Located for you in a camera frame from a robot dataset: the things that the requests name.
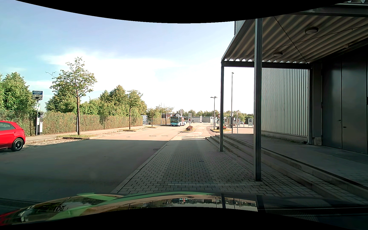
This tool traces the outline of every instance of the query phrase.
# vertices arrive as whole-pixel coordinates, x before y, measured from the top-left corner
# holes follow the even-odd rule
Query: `tree trunk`
[[[130,126],[130,122],[131,122],[131,109],[132,108],[129,108],[129,129],[131,129],[131,126]]]
[[[79,96],[76,97],[76,106],[77,106],[77,122],[76,122],[76,127],[78,129],[78,136],[81,135],[81,116],[80,116],[80,110],[79,110]]]

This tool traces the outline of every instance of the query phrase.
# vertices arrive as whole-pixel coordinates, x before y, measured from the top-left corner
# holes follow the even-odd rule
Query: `corrugated metal ceiling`
[[[305,29],[317,27],[315,34]],[[247,20],[222,60],[254,61],[255,20]],[[263,61],[311,63],[368,38],[368,18],[280,15],[263,19]]]

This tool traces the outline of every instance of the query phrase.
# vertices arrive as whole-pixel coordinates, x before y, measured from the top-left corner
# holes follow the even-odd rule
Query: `sky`
[[[212,111],[220,104],[220,60],[234,22],[144,23],[87,16],[0,0],[0,71],[18,72],[29,90],[53,96],[52,76],[79,56],[95,74],[93,92],[136,89],[149,108]],[[231,73],[233,88],[231,90]],[[253,113],[253,68],[225,68],[224,111]]]

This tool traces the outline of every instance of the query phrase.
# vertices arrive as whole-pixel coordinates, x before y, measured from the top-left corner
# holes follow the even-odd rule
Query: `ceiling light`
[[[314,34],[314,33],[317,33],[318,31],[319,31],[319,28],[317,27],[310,27],[308,29],[305,29],[306,34]]]

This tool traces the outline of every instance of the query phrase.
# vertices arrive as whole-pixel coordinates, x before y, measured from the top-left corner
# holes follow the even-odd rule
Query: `car window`
[[[15,127],[9,123],[0,122],[0,131],[15,129]]]

